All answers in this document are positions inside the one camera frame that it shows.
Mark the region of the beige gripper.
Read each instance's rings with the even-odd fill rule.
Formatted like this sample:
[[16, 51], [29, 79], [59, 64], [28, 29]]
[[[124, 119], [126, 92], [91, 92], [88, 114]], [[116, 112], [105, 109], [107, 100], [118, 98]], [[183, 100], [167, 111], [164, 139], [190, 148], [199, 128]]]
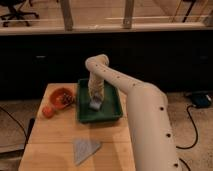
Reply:
[[88, 81], [89, 96], [104, 100], [104, 79], [94, 73], [90, 73]]

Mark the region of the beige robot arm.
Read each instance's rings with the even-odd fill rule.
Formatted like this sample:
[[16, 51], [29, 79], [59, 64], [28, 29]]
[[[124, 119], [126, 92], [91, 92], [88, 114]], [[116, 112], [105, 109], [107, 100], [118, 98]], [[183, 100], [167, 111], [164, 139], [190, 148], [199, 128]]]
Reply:
[[151, 83], [110, 68], [104, 54], [87, 58], [85, 66], [90, 79], [107, 81], [126, 95], [135, 171], [182, 171], [165, 93]]

